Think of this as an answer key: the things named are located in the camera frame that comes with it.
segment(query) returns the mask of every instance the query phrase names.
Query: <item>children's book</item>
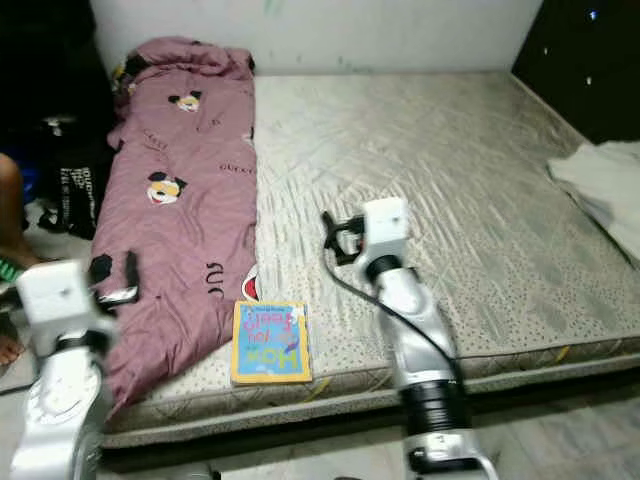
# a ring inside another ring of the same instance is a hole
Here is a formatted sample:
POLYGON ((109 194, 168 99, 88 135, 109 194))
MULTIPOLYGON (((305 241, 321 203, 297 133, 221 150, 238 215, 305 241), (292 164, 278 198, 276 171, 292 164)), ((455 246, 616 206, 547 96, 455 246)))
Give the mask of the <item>children's book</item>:
POLYGON ((304 303, 236 302, 231 379, 310 382, 307 320, 304 303))

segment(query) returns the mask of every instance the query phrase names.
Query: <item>quilted fabric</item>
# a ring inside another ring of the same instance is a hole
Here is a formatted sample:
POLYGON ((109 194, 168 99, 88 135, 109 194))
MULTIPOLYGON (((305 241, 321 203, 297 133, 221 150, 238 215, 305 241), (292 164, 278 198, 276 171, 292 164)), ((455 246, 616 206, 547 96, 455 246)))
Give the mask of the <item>quilted fabric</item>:
POLYGON ((256 104, 261 293, 308 302, 315 380, 233 388, 226 346, 123 412, 107 445, 393 403, 374 309, 320 262, 323 210, 391 195, 472 391, 640 364, 640 277, 545 171, 584 139, 508 74, 258 77, 256 104))

